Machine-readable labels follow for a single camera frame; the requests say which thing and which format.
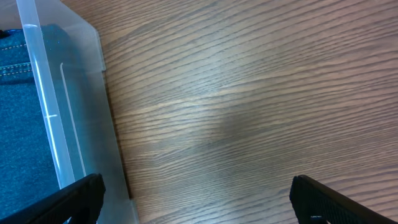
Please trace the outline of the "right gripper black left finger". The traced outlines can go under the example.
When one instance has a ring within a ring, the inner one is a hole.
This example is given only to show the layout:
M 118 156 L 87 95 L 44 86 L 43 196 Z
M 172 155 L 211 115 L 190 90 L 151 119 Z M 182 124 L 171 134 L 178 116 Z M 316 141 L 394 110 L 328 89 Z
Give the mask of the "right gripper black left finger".
M 1 224 L 96 224 L 106 188 L 101 174 L 90 174 L 1 220 Z

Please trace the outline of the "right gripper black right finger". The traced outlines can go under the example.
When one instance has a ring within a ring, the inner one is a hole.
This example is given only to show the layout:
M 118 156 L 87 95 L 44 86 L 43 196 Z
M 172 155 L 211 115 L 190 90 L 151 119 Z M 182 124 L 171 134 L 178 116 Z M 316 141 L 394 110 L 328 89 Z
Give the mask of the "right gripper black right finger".
M 397 224 L 306 175 L 293 178 L 289 199 L 300 224 Z

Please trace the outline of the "blue denim cloth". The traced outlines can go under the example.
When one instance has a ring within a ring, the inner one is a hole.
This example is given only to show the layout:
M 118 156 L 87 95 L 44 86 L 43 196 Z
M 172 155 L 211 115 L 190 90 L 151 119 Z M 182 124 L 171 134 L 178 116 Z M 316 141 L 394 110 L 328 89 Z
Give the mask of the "blue denim cloth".
M 22 30 L 1 32 L 1 217 L 59 189 Z

